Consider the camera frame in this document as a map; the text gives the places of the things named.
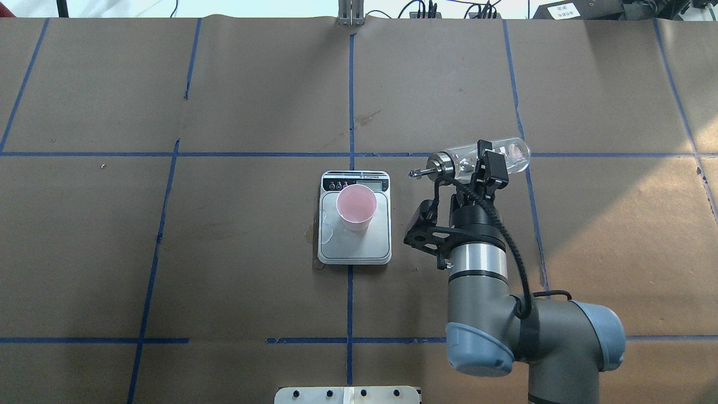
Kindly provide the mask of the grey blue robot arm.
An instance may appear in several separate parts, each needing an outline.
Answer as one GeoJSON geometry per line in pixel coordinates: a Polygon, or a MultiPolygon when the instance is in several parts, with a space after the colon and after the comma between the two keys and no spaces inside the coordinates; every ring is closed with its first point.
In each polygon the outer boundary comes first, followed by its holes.
{"type": "Polygon", "coordinates": [[[485,378],[525,363],[529,403],[598,403],[600,374],[623,363],[620,318],[566,291],[532,292],[494,207],[496,191],[530,159],[518,138],[475,141],[434,156],[434,186],[456,189],[447,236],[436,248],[438,267],[449,271],[447,360],[460,373],[485,378]]]}

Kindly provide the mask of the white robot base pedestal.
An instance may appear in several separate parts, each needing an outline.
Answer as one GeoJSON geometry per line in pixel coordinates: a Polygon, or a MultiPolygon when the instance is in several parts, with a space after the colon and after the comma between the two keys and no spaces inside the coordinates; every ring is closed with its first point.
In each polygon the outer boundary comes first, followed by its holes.
{"type": "Polygon", "coordinates": [[[281,388],[274,403],[421,403],[420,388],[408,385],[281,388]]]}

